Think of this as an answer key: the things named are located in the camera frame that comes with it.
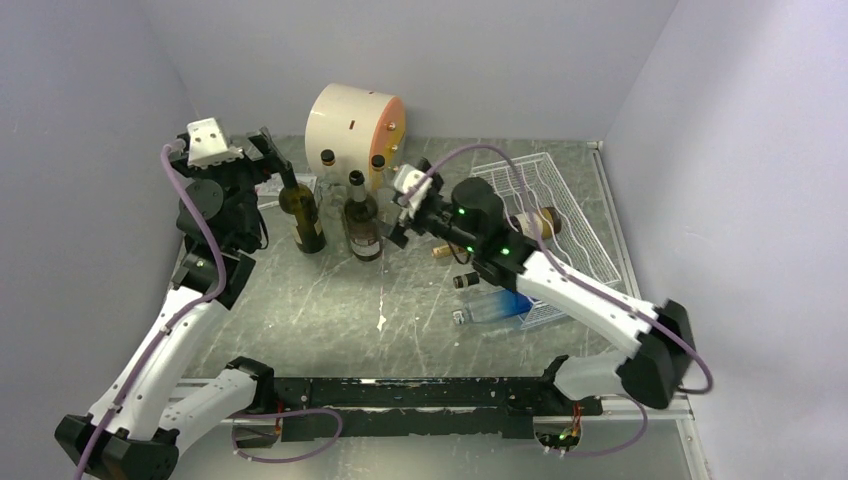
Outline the dark green wine bottle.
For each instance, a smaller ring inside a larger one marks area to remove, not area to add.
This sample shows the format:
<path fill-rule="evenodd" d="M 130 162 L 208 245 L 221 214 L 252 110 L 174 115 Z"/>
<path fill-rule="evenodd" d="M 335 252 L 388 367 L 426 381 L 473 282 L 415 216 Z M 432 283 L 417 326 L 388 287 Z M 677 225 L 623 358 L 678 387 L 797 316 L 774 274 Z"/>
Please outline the dark green wine bottle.
<path fill-rule="evenodd" d="M 291 228 L 298 249 L 306 254 L 320 252 L 327 242 L 312 190 L 297 180 L 290 162 L 289 171 L 281 180 L 278 201 L 280 208 L 293 217 Z"/>

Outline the clear bottle yellow label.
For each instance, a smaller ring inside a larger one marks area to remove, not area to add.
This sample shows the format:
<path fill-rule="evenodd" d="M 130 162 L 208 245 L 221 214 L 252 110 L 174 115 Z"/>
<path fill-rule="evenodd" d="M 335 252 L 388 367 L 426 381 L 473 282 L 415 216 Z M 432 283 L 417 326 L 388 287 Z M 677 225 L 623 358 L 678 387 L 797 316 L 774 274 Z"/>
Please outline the clear bottle yellow label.
<path fill-rule="evenodd" d="M 350 186 L 349 173 L 352 169 L 352 157 L 348 154 L 339 154 L 332 149 L 323 149 L 319 153 L 320 165 L 322 167 L 321 178 L 328 187 Z"/>

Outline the dark bottle silver cap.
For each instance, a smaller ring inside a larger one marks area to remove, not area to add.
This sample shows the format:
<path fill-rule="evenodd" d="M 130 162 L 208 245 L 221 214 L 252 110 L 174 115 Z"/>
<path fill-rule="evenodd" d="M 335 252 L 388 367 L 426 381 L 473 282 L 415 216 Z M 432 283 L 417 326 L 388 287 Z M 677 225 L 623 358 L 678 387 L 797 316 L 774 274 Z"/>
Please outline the dark bottle silver cap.
<path fill-rule="evenodd" d="M 360 170 L 349 173 L 348 198 L 343 205 L 343 223 L 353 255 L 364 262 L 381 256 L 383 244 L 377 225 L 378 204 L 365 187 Z"/>

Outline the clear bottle black cap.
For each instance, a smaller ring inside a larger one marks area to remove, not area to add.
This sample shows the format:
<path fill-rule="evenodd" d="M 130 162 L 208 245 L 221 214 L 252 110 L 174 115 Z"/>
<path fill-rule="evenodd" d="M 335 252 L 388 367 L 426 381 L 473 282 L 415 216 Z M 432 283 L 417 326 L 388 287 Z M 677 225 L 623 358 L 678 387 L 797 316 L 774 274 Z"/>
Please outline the clear bottle black cap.
<path fill-rule="evenodd" d="M 321 215 L 328 245 L 334 254 L 343 256 L 347 252 L 347 236 L 343 223 L 343 206 L 346 190 L 341 185 L 322 181 L 320 183 Z"/>

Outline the red bottle gold cap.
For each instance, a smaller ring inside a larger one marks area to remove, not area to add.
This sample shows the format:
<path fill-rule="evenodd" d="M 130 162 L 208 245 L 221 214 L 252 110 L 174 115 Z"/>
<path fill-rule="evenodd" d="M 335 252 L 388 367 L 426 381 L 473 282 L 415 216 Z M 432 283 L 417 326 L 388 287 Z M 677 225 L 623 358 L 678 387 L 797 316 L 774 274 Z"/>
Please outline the red bottle gold cap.
<path fill-rule="evenodd" d="M 517 213 L 507 216 L 510 226 L 528 238 L 532 237 L 531 226 L 535 225 L 543 240 L 553 238 L 559 234 L 563 227 L 563 220 L 557 210 L 553 207 L 542 207 L 529 213 Z M 470 258 L 470 253 L 465 248 L 446 243 L 431 250 L 434 259 L 447 258 L 457 254 L 460 260 Z"/>

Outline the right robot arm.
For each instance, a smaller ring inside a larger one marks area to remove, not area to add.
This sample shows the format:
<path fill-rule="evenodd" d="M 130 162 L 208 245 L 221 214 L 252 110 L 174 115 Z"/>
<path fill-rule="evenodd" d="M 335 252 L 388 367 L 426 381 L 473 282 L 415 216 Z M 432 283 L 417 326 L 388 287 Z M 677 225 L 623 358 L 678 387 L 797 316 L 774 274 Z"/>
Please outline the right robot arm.
<path fill-rule="evenodd" d="M 493 187 L 470 177 L 440 194 L 442 180 L 429 163 L 404 164 L 392 187 L 399 216 L 390 240 L 399 247 L 409 230 L 465 248 L 482 280 L 540 300 L 589 327 L 611 351 L 555 364 L 539 391 L 550 413 L 565 413 L 576 401 L 624 395 L 652 409 L 665 409 L 679 393 L 694 356 L 686 308 L 671 299 L 661 305 L 631 297 L 554 257 L 545 244 L 515 230 Z"/>

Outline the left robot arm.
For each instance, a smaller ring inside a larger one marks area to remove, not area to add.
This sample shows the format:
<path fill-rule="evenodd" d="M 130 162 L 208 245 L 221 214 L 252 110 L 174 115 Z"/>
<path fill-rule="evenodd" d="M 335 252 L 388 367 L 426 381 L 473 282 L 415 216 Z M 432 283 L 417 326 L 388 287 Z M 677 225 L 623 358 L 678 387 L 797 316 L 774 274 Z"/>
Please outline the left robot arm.
<path fill-rule="evenodd" d="M 213 118 L 166 144 L 160 162 L 179 196 L 185 241 L 161 310 L 119 376 L 83 415 L 54 436 L 75 477 L 166 479 L 179 457 L 222 420 L 261 416 L 279 404 L 273 369 L 240 357 L 178 402 L 171 395 L 200 340 L 228 313 L 267 235 L 256 188 L 291 164 L 261 128 L 235 144 Z"/>

